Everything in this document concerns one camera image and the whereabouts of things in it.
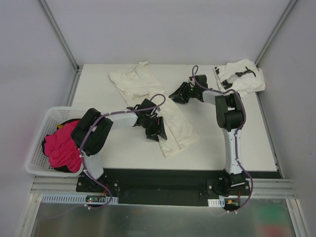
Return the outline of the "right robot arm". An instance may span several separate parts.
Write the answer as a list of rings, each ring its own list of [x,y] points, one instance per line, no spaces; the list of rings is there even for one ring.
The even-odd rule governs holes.
[[[191,98],[195,98],[215,106],[217,124],[224,135],[226,162],[223,177],[212,185],[212,190],[224,197],[235,194],[246,182],[240,144],[245,111],[240,96],[235,92],[209,88],[206,75],[193,74],[169,98],[179,104],[187,104]]]

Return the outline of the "cream white t shirt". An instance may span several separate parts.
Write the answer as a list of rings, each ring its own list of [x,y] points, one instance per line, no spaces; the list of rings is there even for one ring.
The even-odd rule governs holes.
[[[129,107],[140,110],[142,102],[147,103],[145,108],[159,105],[159,108],[146,112],[155,120],[163,119],[163,129],[157,130],[161,131],[161,135],[155,134],[153,138],[158,141],[165,158],[200,140],[200,136],[179,106],[167,97],[147,61],[130,69],[110,72],[109,78]]]

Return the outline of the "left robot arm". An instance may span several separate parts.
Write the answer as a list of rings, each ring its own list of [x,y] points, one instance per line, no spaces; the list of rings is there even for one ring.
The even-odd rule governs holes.
[[[103,167],[98,153],[102,150],[111,130],[125,127],[142,127],[145,136],[152,141],[167,140],[164,119],[157,114],[158,105],[149,99],[128,107],[125,111],[101,114],[95,108],[87,110],[71,133],[71,139],[79,149],[83,172],[88,176],[87,186],[93,192],[104,188]]]

